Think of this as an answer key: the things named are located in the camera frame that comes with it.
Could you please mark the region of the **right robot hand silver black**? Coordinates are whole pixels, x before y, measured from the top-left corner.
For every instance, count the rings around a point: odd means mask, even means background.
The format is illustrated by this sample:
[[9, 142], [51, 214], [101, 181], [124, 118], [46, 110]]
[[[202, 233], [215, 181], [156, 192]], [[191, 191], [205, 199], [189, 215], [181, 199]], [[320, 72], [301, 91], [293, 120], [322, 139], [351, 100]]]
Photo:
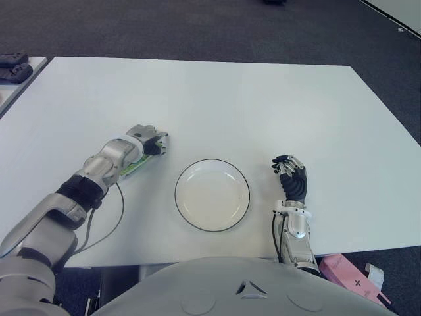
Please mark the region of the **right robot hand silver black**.
[[277, 156], [272, 162], [273, 171], [280, 179], [286, 200], [305, 203], [307, 173], [304, 164], [292, 155]]

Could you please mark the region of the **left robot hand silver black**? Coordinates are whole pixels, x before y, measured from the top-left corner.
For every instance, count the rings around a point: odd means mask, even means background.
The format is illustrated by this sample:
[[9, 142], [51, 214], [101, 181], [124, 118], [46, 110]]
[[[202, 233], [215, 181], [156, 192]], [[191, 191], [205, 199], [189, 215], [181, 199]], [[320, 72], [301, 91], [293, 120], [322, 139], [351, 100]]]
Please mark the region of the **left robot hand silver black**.
[[146, 156], [164, 155], [167, 150], [168, 133], [157, 130], [152, 125], [135, 125], [126, 133], [140, 142]]

